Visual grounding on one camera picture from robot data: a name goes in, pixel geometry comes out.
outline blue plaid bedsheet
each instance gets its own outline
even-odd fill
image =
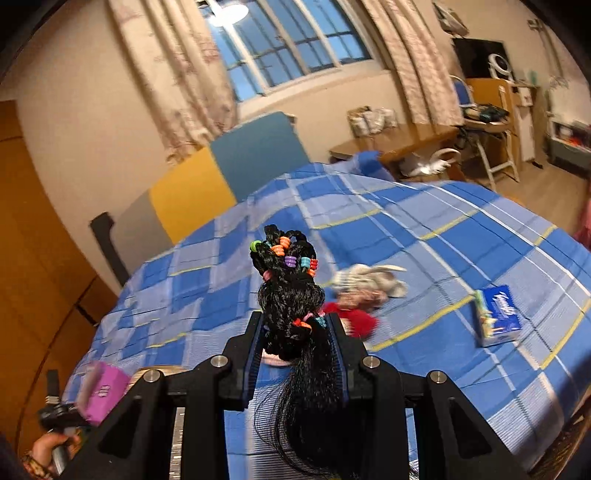
[[[309,236],[319,258],[316,281],[327,287],[328,300],[339,269],[405,267],[400,279],[408,295],[376,312],[370,350],[400,371],[445,371],[525,468],[554,440],[591,382],[591,254],[483,187],[394,183],[370,155],[283,175],[146,262],[102,320],[65,398],[75,398],[92,360],[133,374],[151,365],[193,368],[221,353],[258,308],[261,276],[249,244],[264,237],[269,223]],[[501,284],[512,291],[524,331],[519,341],[481,348],[472,293]],[[263,365],[251,408],[226,413],[232,478],[300,477],[253,427],[253,412],[284,376],[285,369]],[[410,411],[408,423],[416,462]]]

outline wig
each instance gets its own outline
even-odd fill
[[[292,362],[267,441],[306,475],[358,478],[364,419],[343,402],[342,380],[321,313],[324,290],[314,283],[310,268],[310,263],[317,265],[314,246],[300,231],[282,232],[267,225],[265,234],[264,242],[251,244],[252,263],[265,280],[258,292],[265,315],[264,348]]]

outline metal screw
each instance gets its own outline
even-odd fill
[[[160,378],[160,371],[158,370],[148,370],[146,373],[144,373],[144,380],[146,380],[146,382],[148,383],[154,383],[156,380],[158,380]]]
[[[363,359],[363,364],[367,368],[376,368],[379,367],[379,358],[376,356],[368,355]]]
[[[447,380],[447,375],[440,370],[434,370],[429,374],[431,380],[435,383],[444,383]]]
[[[216,355],[212,357],[211,362],[214,367],[220,368],[228,363],[228,357],[223,355]]]

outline curtain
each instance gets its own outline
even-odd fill
[[[193,0],[108,2],[168,162],[181,162],[236,125],[226,67]]]
[[[413,0],[362,0],[394,65],[416,124],[463,125],[449,72]]]

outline television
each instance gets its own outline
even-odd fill
[[[488,57],[492,53],[503,57],[509,63],[509,67],[511,66],[505,46],[500,41],[454,38],[453,48],[460,60],[464,77],[467,79],[491,78],[488,69]]]

